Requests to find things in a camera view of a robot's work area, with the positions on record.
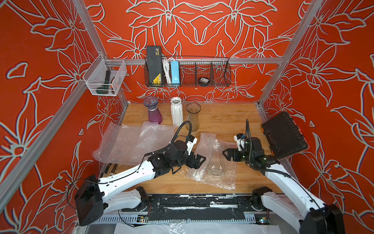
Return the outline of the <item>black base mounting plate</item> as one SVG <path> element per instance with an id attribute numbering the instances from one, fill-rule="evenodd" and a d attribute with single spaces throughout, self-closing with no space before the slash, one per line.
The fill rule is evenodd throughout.
<path id="1" fill-rule="evenodd" d="M 250 194 L 151 194 L 140 208 L 124 208 L 121 215 L 137 215 L 131 224 L 222 222 L 270 225 L 269 210 L 256 211 Z"/>

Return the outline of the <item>bubble wrap sheet of vase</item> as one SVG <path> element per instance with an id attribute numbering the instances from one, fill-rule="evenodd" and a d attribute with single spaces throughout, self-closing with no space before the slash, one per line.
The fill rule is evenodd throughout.
<path id="1" fill-rule="evenodd" d="M 141 126 L 110 123 L 105 130 L 94 159 L 102 163 L 136 165 L 133 150 L 140 135 Z"/>

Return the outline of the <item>black plastic tool case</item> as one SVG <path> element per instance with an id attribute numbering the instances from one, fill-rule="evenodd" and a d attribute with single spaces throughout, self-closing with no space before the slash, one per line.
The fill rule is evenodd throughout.
<path id="1" fill-rule="evenodd" d="M 269 142 L 273 156 L 278 160 L 309 148 L 300 128 L 287 112 L 280 112 L 263 123 L 262 131 Z"/>

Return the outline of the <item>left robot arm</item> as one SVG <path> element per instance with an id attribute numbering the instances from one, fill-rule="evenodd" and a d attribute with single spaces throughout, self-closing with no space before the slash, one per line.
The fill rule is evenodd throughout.
<path id="1" fill-rule="evenodd" d="M 121 173 L 97 178 L 95 175 L 83 180 L 74 196 L 80 226 L 87 226 L 104 213 L 121 209 L 143 209 L 148 205 L 148 195 L 143 187 L 128 189 L 168 173 L 175 174 L 182 166 L 198 169 L 206 157 L 195 155 L 193 146 L 197 139 L 189 129 L 184 141 L 177 140 L 175 133 L 170 143 L 162 149 L 146 153 L 137 166 Z"/>

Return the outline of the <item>black box with yellow label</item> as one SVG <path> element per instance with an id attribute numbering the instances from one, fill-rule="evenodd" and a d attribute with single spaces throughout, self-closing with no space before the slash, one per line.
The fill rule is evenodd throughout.
<path id="1" fill-rule="evenodd" d="M 163 83 L 162 53 L 160 46 L 147 46 L 147 67 L 149 83 L 154 86 L 161 86 Z"/>

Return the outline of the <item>white ribbed ceramic vase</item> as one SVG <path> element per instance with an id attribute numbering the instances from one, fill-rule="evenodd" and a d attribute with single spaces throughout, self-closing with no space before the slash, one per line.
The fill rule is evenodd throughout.
<path id="1" fill-rule="evenodd" d="M 180 97 L 173 97 L 171 99 L 171 116 L 172 122 L 175 126 L 180 126 L 183 121 L 183 105 Z"/>

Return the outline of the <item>clear glass vase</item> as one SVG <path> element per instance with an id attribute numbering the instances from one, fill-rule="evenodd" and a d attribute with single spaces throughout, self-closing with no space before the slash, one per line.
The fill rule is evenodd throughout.
<path id="1" fill-rule="evenodd" d="M 188 121 L 191 122 L 191 131 L 195 132 L 200 127 L 200 121 L 199 121 L 198 114 L 201 111 L 201 106 L 198 103 L 192 102 L 192 103 L 189 103 L 186 106 L 186 110 L 189 113 L 189 115 L 188 115 Z"/>
<path id="2" fill-rule="evenodd" d="M 223 150 L 223 145 L 216 140 L 213 145 L 212 157 L 207 166 L 207 171 L 210 176 L 222 177 L 226 173 L 226 158 L 222 154 Z"/>

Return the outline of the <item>bubble roll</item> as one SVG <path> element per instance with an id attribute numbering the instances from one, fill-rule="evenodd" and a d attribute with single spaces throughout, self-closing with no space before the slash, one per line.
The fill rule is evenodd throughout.
<path id="1" fill-rule="evenodd" d="M 175 128 L 174 125 L 143 122 L 139 138 L 132 152 L 134 165 L 138 165 L 146 153 L 167 146 L 175 134 Z"/>
<path id="2" fill-rule="evenodd" d="M 151 151 L 151 134 L 156 124 L 143 122 L 142 126 L 123 125 L 117 138 L 116 156 L 123 165 L 138 165 L 143 156 Z"/>

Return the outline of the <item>clear plastic wall bin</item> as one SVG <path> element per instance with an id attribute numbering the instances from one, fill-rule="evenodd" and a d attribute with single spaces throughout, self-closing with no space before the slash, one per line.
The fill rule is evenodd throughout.
<path id="1" fill-rule="evenodd" d="M 96 89 L 104 84 L 107 70 L 111 71 L 110 89 L 108 94 L 99 95 Z M 83 75 L 83 79 L 92 95 L 115 97 L 118 95 L 126 74 L 127 66 L 124 60 L 105 59 L 99 54 Z"/>

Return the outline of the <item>purple glass vase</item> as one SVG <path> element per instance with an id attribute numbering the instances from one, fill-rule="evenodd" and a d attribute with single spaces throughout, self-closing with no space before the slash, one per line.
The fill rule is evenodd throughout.
<path id="1" fill-rule="evenodd" d="M 148 109 L 149 122 L 161 124 L 163 118 L 158 109 L 158 98 L 152 96 L 146 97 L 143 104 Z"/>

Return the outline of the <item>light blue box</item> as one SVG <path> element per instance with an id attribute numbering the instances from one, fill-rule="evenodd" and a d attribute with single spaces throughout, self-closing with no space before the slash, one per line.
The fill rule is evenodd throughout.
<path id="1" fill-rule="evenodd" d="M 179 75 L 179 62 L 172 60 L 170 62 L 171 68 L 171 82 L 173 85 L 178 86 L 180 84 L 180 75 Z"/>

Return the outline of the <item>bubble bundle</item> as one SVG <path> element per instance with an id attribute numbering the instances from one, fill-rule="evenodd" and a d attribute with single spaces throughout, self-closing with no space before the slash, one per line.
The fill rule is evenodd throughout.
<path id="1" fill-rule="evenodd" d="M 228 161 L 223 151 L 236 144 L 216 138 L 213 133 L 201 133 L 195 153 L 206 157 L 199 169 L 189 169 L 185 177 L 225 190 L 236 190 L 237 164 Z"/>

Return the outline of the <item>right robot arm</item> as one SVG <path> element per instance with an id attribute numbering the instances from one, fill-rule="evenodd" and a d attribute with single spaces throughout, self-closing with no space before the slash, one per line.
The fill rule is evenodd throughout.
<path id="1" fill-rule="evenodd" d="M 244 162 L 275 183 L 290 199 L 286 202 L 270 188 L 252 191 L 251 207 L 256 211 L 271 210 L 299 234 L 343 234 L 345 226 L 341 210 L 326 204 L 302 186 L 273 155 L 266 155 L 257 137 L 252 137 L 249 124 L 245 134 L 234 137 L 237 148 L 222 152 L 228 161 Z"/>

